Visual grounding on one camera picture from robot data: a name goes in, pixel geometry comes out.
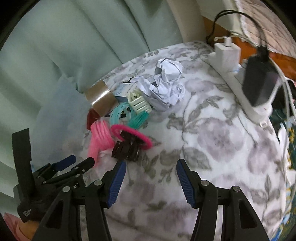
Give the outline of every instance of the brown tape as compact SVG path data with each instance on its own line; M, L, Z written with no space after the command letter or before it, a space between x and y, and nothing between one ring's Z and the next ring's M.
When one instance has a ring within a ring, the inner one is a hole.
M105 116L118 105L118 101L102 80L92 86L85 96L100 116Z

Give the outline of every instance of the floral bedsheet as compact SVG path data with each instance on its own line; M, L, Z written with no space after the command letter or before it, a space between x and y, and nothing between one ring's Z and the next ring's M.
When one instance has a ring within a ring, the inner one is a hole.
M133 76L150 77L158 59L171 58L183 65L185 98L167 112L150 114L140 129L154 147L137 163L127 164L117 202L106 210L113 240L190 240L197 210L187 204L176 162L184 158L191 170L217 187L241 187L269 237L283 218L286 183L277 137L263 130L242 111L231 89L207 63L211 48L189 42L155 50L114 69L103 79L109 88ZM83 140L81 158L87 157L90 133ZM90 184L111 170L111 151L100 154L99 164L87 172ZM81 230L84 239L84 210ZM222 208L218 209L215 240L220 240Z

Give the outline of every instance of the blue gripper pad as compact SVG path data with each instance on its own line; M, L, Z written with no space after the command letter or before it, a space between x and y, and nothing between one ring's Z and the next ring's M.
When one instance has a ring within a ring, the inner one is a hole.
M191 205L191 207L194 207L195 206L194 189L191 185L191 182L189 181L189 178L180 160L177 161L176 170L177 170L177 175L179 177L184 195L186 197L186 201Z
M56 171L61 172L62 170L66 169L67 167L71 166L72 164L74 164L76 162L76 156L74 155L70 155L68 157L66 157L65 159L56 162L54 165L54 168Z
M109 188L109 198L107 201L108 207L111 207L117 199L124 175L126 174L126 162L121 161L117 173L115 174L112 183Z

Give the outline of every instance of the pink hair tie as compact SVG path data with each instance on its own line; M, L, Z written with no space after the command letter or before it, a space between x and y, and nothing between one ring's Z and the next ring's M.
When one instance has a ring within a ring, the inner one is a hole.
M112 131L113 135L116 136L119 140L125 141L123 139L123 137L120 135L121 130L126 131L126 132L128 132L128 133L130 133L132 135L135 135L138 138L140 138L142 141L144 141L145 145L141 146L141 148L143 150L148 150L153 146L151 140L147 136L145 136L143 133L141 133L141 132L139 132L139 131L131 128L131 127L128 127L128 126L125 126L125 125L120 125L120 124L115 124L115 125L111 126L111 131Z
M111 136L109 124L105 120L92 123L91 132L88 156L97 162L99 152L113 148L115 142Z

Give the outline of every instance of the curtain fold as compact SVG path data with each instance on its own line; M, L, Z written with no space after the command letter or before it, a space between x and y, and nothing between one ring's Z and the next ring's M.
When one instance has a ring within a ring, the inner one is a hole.
M17 184L11 134L33 128L62 75L84 92L122 63L180 42L165 0L38 2L0 51L0 195L13 197Z

